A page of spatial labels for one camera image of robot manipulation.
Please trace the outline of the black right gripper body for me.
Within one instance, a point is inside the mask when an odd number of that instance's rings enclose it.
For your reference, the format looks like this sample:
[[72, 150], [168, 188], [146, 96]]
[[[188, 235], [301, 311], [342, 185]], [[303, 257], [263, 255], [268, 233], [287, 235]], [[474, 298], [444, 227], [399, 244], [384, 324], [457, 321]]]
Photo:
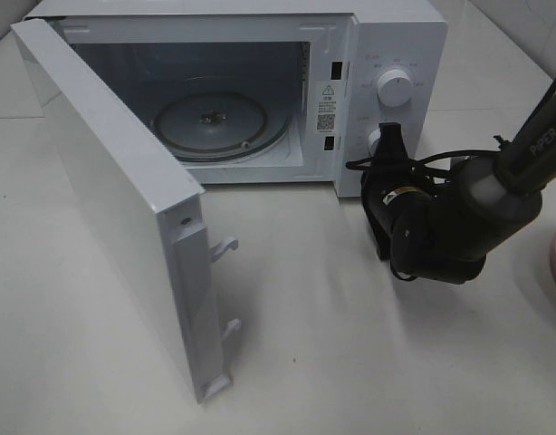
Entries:
[[432, 197], [409, 167], [401, 125], [379, 125], [373, 161], [361, 179], [361, 200], [377, 252], [390, 262], [429, 262], [433, 237], [429, 224]]

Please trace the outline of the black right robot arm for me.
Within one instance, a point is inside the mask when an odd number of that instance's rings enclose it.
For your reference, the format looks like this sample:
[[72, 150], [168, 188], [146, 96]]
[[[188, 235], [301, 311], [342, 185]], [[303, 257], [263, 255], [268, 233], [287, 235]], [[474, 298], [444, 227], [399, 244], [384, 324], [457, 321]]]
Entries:
[[461, 285], [489, 252], [536, 219], [556, 178], [556, 77], [513, 140], [498, 150], [411, 159], [397, 122], [380, 124], [372, 156], [349, 161], [379, 259], [402, 281]]

